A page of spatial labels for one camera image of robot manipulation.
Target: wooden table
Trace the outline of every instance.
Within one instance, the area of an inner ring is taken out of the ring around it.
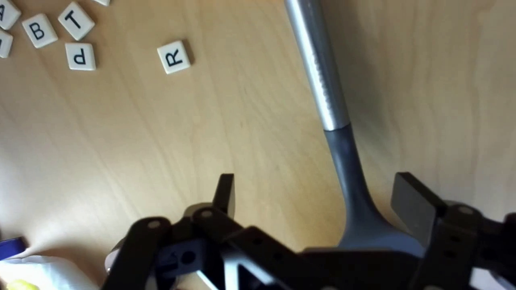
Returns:
[[[237,215],[285,244],[335,244],[343,202],[282,1],[79,1],[98,70],[71,72],[59,41],[21,23],[0,61],[0,228],[66,255],[96,281],[143,215],[175,220],[237,175]],[[367,181],[382,212],[396,170],[491,217],[514,209],[516,3],[327,1]],[[193,65],[166,75],[156,46]]]

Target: blue object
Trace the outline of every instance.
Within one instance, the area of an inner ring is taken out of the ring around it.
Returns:
[[[0,260],[19,254],[27,247],[24,238],[13,238],[0,241]]]

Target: white object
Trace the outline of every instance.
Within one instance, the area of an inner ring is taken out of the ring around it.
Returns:
[[[158,56],[166,73],[190,67],[188,54],[180,40],[159,46]]]
[[[116,257],[117,257],[119,247],[114,247],[112,251],[108,252],[108,255],[103,259],[103,267],[106,268],[106,272],[111,270]]]
[[[58,35],[45,14],[35,14],[33,17],[22,20],[22,28],[35,48],[46,46],[58,40]]]
[[[85,11],[71,1],[59,14],[59,22],[69,32],[74,40],[80,40],[87,32],[95,27],[95,22],[85,14]]]
[[[488,270],[479,267],[472,267],[469,284],[474,288],[504,290]]]
[[[66,43],[66,59],[71,70],[95,70],[95,52],[90,43]]]
[[[11,44],[13,44],[13,35],[0,30],[0,57],[9,56]]]
[[[8,30],[17,20],[21,11],[9,0],[0,0],[0,27]]]
[[[95,0],[96,3],[103,4],[103,6],[109,6],[111,0]]]
[[[24,280],[40,290],[98,290],[75,264],[51,255],[27,255],[0,260],[0,278],[4,283]]]

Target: silver metal pole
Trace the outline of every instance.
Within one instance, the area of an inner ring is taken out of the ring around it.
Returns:
[[[340,246],[383,247],[420,255],[422,244],[391,226],[370,199],[319,0],[285,0],[285,3],[346,206]]]

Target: gray metal piece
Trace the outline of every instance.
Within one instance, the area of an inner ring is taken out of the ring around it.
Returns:
[[[319,0],[285,0],[285,3],[346,206],[340,247],[395,249],[422,255],[422,244],[390,225],[370,199]]]
[[[287,9],[304,61],[324,130],[350,123],[333,52],[317,1],[287,0]]]

